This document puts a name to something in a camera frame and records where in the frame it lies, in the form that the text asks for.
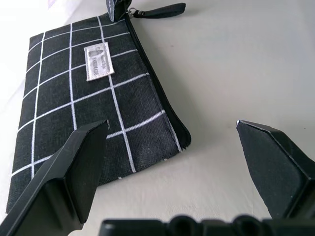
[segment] white surface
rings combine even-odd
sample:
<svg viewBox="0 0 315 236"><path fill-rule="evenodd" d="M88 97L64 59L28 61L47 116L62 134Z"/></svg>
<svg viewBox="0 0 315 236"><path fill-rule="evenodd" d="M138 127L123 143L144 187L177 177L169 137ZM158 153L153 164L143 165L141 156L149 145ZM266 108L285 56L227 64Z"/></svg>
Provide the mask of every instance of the white surface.
<svg viewBox="0 0 315 236"><path fill-rule="evenodd" d="M133 0L132 7L149 10L176 2ZM246 166L235 129L238 119L282 130L315 160L315 2L186 3L182 16L132 23L192 143L167 162L99 187L88 222L72 236L97 235L101 221L113 217L269 216ZM85 0L63 24L105 11L104 0ZM12 28L7 30L11 40ZM28 41L19 42L27 52ZM24 78L24 63L13 71L14 90ZM7 81L1 80L3 90ZM11 96L1 95L7 100ZM2 218L22 96L23 84L1 109Z"/></svg>

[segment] zipper tab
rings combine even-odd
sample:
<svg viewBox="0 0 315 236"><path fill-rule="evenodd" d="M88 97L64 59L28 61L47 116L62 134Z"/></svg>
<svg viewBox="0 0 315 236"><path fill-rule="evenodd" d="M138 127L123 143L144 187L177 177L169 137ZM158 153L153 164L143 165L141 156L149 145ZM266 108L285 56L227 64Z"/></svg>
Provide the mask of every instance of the zipper tab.
<svg viewBox="0 0 315 236"><path fill-rule="evenodd" d="M178 3L151 11L139 11L135 8L130 8L128 13L134 18L160 19L180 15L185 11L185 7L185 3Z"/></svg>

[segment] checkered fabric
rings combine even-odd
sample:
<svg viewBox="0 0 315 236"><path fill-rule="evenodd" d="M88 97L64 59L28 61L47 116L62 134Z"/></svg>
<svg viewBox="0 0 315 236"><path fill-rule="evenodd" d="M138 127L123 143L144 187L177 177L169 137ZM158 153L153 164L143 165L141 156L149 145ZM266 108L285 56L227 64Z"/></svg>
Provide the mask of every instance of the checkered fabric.
<svg viewBox="0 0 315 236"><path fill-rule="evenodd" d="M87 82L84 47L102 42L109 43L115 73ZM82 125L110 123L99 184L166 160L190 144L186 128L170 122L171 107L162 105L138 47L126 19L112 23L108 14L30 39L7 212L40 166ZM178 137L183 133L186 141Z"/></svg>

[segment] black grid pouch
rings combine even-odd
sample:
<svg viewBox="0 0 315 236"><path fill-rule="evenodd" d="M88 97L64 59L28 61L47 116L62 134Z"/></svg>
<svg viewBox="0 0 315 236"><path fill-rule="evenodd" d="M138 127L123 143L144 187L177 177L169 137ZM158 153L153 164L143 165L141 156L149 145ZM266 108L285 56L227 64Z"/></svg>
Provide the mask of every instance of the black grid pouch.
<svg viewBox="0 0 315 236"><path fill-rule="evenodd" d="M87 82L84 48L103 40L115 73ZM100 185L190 144L128 15L113 23L104 14L32 37L7 212L73 130L104 119L110 130Z"/></svg>

